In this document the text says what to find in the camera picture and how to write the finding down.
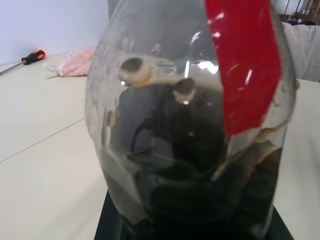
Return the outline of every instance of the pink fabric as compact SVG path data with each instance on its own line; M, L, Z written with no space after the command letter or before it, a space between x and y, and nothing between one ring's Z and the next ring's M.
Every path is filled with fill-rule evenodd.
M87 76L96 47L84 47L70 52L67 61L61 66L45 63L44 68L61 77Z

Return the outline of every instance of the red label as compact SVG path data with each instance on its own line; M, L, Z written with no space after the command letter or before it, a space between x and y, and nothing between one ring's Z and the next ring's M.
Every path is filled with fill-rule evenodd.
M260 127L281 77L269 0L205 0L231 136Z

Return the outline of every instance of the white wall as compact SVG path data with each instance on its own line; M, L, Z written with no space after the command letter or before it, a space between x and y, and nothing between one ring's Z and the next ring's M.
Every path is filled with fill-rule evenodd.
M107 0L0 0L0 64L96 45L107 23Z

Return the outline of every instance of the white table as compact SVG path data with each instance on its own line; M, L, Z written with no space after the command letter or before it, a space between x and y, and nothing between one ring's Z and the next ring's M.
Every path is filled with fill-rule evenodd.
M41 62L0 76L1 240L92 240L96 232L107 186L82 120L86 78L52 76ZM295 240L320 234L319 92L320 83L301 82L275 196Z
M0 76L0 162L84 118L86 77L55 77L43 68L66 59L48 57Z
M295 240L320 239L320 83L300 81L275 207Z
M0 239L93 240L107 186L84 121L87 78L42 64L0 76Z

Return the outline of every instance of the black stand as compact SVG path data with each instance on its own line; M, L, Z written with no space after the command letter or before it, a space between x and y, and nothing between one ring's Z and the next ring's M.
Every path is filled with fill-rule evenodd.
M94 240L128 240L122 218L107 192ZM294 240L276 208L265 240Z

